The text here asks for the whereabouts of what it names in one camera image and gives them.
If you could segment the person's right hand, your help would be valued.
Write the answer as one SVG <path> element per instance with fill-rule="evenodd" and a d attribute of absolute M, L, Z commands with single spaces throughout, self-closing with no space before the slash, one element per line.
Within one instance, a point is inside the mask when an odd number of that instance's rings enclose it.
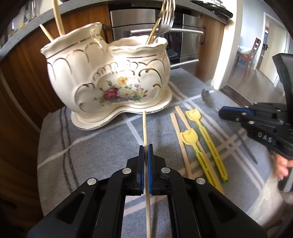
<path fill-rule="evenodd" d="M 288 176 L 289 168 L 293 167 L 293 161 L 287 160 L 281 155 L 275 153 L 274 155 L 274 171 L 276 176 L 283 180 L 284 177 Z"/>

